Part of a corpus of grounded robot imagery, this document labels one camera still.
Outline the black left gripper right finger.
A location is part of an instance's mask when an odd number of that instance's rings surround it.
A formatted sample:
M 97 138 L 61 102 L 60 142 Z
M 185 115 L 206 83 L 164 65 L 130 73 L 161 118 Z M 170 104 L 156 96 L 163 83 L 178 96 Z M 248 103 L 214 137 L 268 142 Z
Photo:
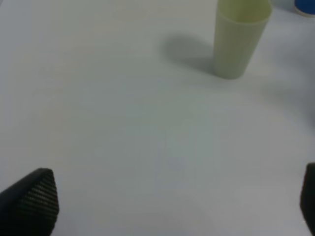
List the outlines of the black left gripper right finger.
M 300 196 L 300 209 L 304 220 L 311 232 L 315 235 L 315 164 L 309 163 L 303 180 Z

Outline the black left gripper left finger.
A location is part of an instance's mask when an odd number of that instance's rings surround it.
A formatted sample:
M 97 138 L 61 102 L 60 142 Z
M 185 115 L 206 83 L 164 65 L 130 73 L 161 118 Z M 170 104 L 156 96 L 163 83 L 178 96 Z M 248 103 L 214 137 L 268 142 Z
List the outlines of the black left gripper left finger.
M 36 169 L 0 193 L 0 234 L 49 236 L 59 211 L 53 171 Z

